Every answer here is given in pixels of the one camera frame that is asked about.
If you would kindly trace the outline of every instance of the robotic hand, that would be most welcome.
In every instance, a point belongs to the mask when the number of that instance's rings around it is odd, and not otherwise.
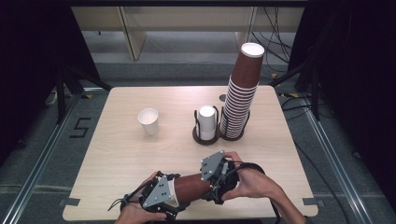
[[[223,204],[221,196],[236,187],[239,181],[236,171],[243,168],[254,168],[263,172],[257,164],[227,160],[224,158],[224,151],[220,151],[201,160],[200,174],[180,177],[178,174],[165,175],[159,171],[155,178],[116,200],[108,210],[118,203],[122,210],[125,204],[132,202],[133,197],[137,197],[146,211],[164,212],[167,220],[175,220],[177,213],[185,210],[197,199]]]

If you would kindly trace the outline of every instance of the cup rim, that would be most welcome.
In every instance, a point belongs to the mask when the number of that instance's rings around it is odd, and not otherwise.
[[[236,114],[244,114],[249,110],[249,106],[246,107],[238,107],[235,105],[232,105],[230,103],[226,104],[224,106],[226,108],[226,110],[228,110],[229,112],[234,112]]]
[[[155,120],[153,120],[153,121],[151,121],[151,122],[144,122],[144,121],[142,120],[142,117],[141,117],[141,116],[143,116],[143,114],[144,114],[145,112],[147,112],[147,111],[150,111],[150,112],[153,112],[153,113],[154,113],[154,115],[155,115]],[[144,124],[144,125],[152,124],[152,123],[154,123],[157,119],[158,119],[158,111],[157,111],[156,109],[154,109],[154,108],[145,108],[145,109],[141,110],[141,111],[139,112],[139,114],[137,115],[137,120],[138,120],[141,124]]]
[[[231,96],[233,96],[237,99],[249,100],[249,101],[252,100],[254,97],[254,92],[253,92],[253,94],[250,94],[250,95],[241,95],[241,94],[238,94],[237,92],[234,92],[232,89],[228,89],[227,94],[230,94]]]
[[[242,45],[241,52],[249,58],[260,58],[264,54],[265,49],[259,44],[247,42]]]
[[[248,113],[248,109],[246,109],[244,111],[235,111],[230,107],[225,107],[224,111],[225,111],[227,117],[230,117],[230,116],[244,117]]]
[[[242,129],[244,128],[244,126],[245,126],[245,124],[240,125],[240,126],[238,126],[238,127],[234,127],[234,128],[233,128],[233,127],[229,127],[229,131],[236,132],[236,131],[242,130]]]
[[[213,112],[213,113],[211,113],[209,116],[206,116],[206,115],[201,114],[201,109],[203,109],[204,107],[209,107],[209,108],[211,108],[211,109],[212,109],[211,112]],[[214,116],[215,114],[216,114],[216,110],[215,110],[215,108],[213,108],[213,105],[201,105],[201,107],[199,108],[199,111],[198,111],[198,115],[199,115],[199,116],[202,115],[202,116],[205,117],[205,118],[210,118],[210,117]]]
[[[252,93],[255,92],[257,90],[257,87],[259,86],[260,82],[257,82],[257,85],[252,87],[252,88],[243,88],[243,87],[239,87],[238,85],[236,85],[235,83],[233,83],[233,79],[232,79],[233,75],[230,75],[230,81],[229,81],[229,87],[232,87],[234,89],[236,89],[237,91],[241,91],[243,93]]]
[[[251,106],[251,102],[241,104],[241,102],[236,102],[232,97],[229,97],[228,99],[226,98],[224,105],[228,105],[230,107],[243,110],[243,109],[249,109]]]

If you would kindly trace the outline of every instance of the white cup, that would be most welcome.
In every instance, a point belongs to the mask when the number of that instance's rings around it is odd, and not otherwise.
[[[142,124],[148,135],[155,135],[159,131],[158,111],[153,108],[146,108],[140,111],[137,119]]]
[[[216,110],[212,105],[201,106],[198,113],[199,126],[197,124],[197,135],[201,134],[202,140],[211,140],[216,135]]]

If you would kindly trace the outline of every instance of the gray plastic part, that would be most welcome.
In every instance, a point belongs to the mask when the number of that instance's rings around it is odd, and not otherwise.
[[[224,158],[223,150],[204,158],[201,161],[201,173],[202,173],[201,179],[207,180],[208,178],[210,178],[210,176],[212,176],[218,169],[218,166],[223,158]]]
[[[169,190],[166,175],[164,175],[144,201],[143,207],[150,207],[154,204],[168,201],[169,199],[171,199],[171,191]]]

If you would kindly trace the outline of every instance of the stack of paper cups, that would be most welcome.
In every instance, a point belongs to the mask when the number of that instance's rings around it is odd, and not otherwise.
[[[220,131],[229,139],[239,138],[248,121],[248,113],[262,70],[264,48],[255,43],[242,45],[228,84]]]

